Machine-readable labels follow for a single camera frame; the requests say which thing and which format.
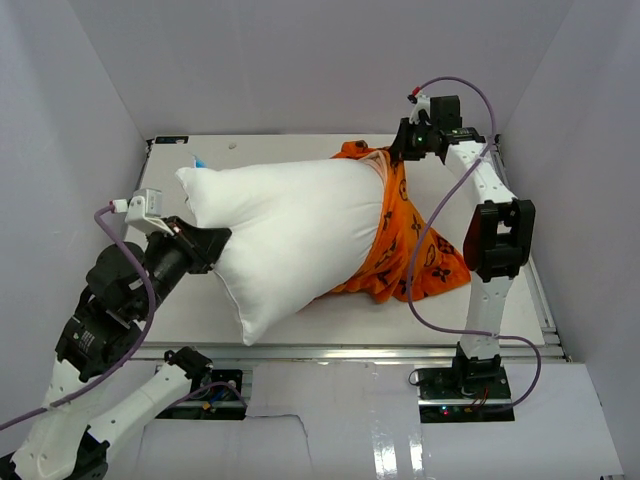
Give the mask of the white pillow insert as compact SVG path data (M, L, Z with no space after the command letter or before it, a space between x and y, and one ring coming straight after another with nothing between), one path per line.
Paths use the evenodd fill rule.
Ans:
M231 232L216 273L250 346L364 265L388 171L381 157L369 156L183 167L176 178L197 227Z

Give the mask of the orange patterned pillowcase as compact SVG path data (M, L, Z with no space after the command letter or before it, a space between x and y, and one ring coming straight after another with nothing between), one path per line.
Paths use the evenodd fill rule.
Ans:
M382 175L384 195L376 237L360 269L331 292L366 293L376 302L421 300L463 287L471 274L462 254L428 227L409 198L404 163L386 147L363 140L345 142L336 159L360 161Z

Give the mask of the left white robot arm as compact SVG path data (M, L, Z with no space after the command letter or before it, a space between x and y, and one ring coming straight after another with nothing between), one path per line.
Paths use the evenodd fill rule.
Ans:
M108 379L140 348L157 309L188 274L212 271L232 232L172 216L146 247L116 239L86 275L55 348L51 381L27 438L1 459L4 479L101 479L120 443L173 403L211 387L211 361L191 347L168 351L157 374L108 414L95 412Z

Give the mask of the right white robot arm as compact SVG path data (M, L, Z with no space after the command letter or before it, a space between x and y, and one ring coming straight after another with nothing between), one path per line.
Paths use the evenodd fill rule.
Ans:
M529 259L536 211L500 179L488 141L464 126L458 97L412 93L409 100L413 110L400 122L392 158L436 155L456 179L452 190L463 192L474 206L462 249L471 272L466 325L451 367L432 381L472 399L490 392L502 372L499 335L506 298Z

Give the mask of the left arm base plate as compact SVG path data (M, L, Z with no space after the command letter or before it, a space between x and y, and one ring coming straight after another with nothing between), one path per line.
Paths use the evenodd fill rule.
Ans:
M170 420L242 420L246 412L243 372L219 369L191 347L167 350L158 368L167 394L157 417Z

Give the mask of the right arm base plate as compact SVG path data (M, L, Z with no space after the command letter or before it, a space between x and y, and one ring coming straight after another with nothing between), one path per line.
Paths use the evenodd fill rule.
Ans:
M459 385L453 369L417 368L408 376L417 388L422 424L513 422L511 389L501 368L493 379Z

